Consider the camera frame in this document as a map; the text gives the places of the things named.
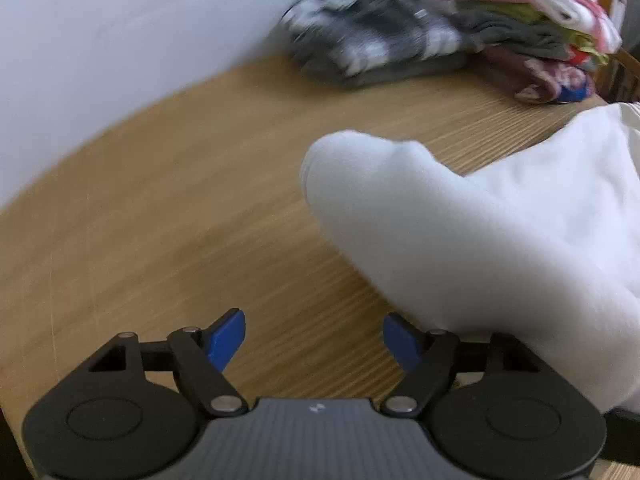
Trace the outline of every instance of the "white logo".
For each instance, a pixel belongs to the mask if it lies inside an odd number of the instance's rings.
[[[309,411],[314,412],[316,415],[320,412],[324,412],[326,410],[326,406],[318,402],[317,404],[312,404],[309,406]]]

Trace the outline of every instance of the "black circular joint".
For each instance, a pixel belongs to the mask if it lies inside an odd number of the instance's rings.
[[[116,440],[135,431],[141,422],[142,409],[135,402],[116,397],[81,402],[66,420],[71,431],[90,440]]]
[[[500,480],[570,478],[596,460],[606,437],[596,408],[552,374],[485,376],[443,397],[429,425],[461,468]]]
[[[198,430],[190,403],[117,375],[61,383],[29,411],[22,432],[39,471],[68,480],[146,478],[189,449]]]

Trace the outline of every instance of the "stack of folded clothes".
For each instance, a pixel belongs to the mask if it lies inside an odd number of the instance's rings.
[[[594,0],[455,0],[452,20],[482,50],[472,66],[529,103],[580,101],[622,40]]]
[[[420,0],[299,0],[282,25],[303,72],[347,86],[455,70],[478,50]]]

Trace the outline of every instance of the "wooden table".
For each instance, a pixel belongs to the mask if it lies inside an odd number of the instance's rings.
[[[380,339],[390,307],[306,210],[308,146],[343,128],[418,139],[465,173],[601,103],[527,107],[466,72],[346,91],[274,58],[114,126],[0,214],[9,424],[19,433],[28,407],[115,333],[165,338],[232,306],[248,337],[227,376],[249,399],[379,399],[401,376]],[[606,478],[632,478],[620,471]]]

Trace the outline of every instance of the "plaid shirt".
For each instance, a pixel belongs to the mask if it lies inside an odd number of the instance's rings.
[[[420,0],[299,0],[282,24],[298,59],[330,60],[345,77],[475,49]]]

